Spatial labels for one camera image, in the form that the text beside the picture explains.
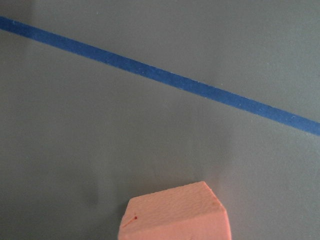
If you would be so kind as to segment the pink foam block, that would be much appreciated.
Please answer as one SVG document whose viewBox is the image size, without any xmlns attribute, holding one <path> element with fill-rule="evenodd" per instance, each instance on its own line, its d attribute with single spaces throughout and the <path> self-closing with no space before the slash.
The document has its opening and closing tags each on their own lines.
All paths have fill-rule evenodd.
<svg viewBox="0 0 320 240">
<path fill-rule="evenodd" d="M 119 240 L 230 240 L 227 211 L 204 182 L 129 200 Z"/>
</svg>

